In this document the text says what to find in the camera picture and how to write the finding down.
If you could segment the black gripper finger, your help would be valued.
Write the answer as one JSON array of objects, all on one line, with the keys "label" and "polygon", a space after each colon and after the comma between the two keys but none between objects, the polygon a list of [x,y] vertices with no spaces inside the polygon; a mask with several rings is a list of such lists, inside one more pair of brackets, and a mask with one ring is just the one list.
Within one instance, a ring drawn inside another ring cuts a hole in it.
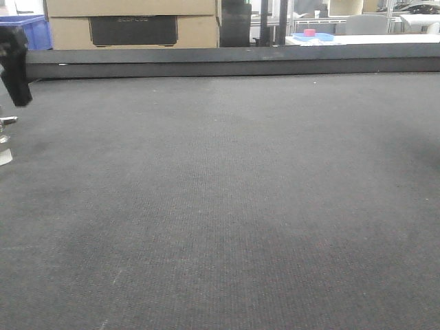
[{"label": "black gripper finger", "polygon": [[26,72],[28,39],[21,27],[1,26],[1,79],[16,107],[32,101]]}]

